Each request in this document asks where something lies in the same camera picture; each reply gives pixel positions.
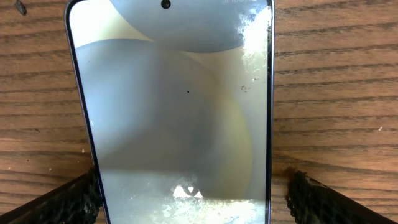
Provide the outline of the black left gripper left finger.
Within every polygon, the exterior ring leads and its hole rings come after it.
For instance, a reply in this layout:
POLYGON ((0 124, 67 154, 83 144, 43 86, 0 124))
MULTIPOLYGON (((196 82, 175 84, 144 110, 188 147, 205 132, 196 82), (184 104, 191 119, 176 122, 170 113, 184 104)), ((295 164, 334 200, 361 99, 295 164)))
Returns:
POLYGON ((94 169, 1 215, 1 224, 94 223, 102 207, 94 169))

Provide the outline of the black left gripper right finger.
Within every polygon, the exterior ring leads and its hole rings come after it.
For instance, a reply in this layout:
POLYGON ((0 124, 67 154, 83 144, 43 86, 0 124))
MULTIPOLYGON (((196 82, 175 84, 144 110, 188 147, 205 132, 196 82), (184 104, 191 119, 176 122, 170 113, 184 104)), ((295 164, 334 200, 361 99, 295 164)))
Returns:
POLYGON ((286 201, 297 224, 397 224, 299 170, 289 173, 286 201))

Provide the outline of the blue Galaxy smartphone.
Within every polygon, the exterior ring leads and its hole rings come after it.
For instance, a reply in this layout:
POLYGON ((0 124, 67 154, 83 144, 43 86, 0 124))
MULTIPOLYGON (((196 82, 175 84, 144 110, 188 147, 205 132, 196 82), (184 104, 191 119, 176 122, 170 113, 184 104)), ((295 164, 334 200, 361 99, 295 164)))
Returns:
POLYGON ((107 223, 269 223, 270 0, 82 0, 65 27, 107 223))

